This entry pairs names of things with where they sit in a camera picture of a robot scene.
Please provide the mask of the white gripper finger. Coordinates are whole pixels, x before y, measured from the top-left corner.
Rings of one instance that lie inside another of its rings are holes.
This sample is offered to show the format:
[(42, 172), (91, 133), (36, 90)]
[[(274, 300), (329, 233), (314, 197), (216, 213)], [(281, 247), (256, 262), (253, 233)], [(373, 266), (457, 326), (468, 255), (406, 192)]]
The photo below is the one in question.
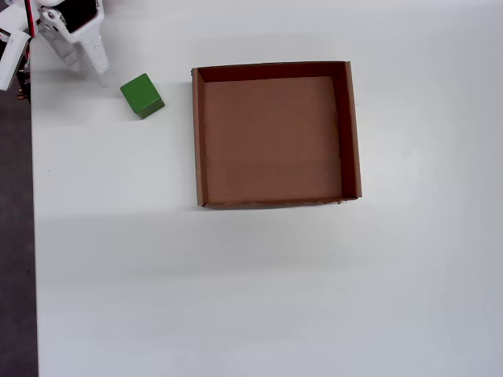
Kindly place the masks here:
[(75, 44), (83, 59), (86, 71), (94, 76), (102, 86), (109, 82), (109, 62), (99, 28), (83, 31)]
[(40, 9), (39, 32), (62, 62), (73, 72), (79, 71), (79, 55), (68, 41), (68, 29), (62, 13), (57, 9)]

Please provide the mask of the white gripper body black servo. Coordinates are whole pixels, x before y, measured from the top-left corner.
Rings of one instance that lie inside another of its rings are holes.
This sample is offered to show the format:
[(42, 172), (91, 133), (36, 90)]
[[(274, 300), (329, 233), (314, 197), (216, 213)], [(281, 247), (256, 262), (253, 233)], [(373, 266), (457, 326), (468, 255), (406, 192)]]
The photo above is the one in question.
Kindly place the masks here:
[(104, 19), (103, 1), (39, 1), (44, 31), (53, 32), (66, 42), (76, 42), (80, 30), (99, 27)]

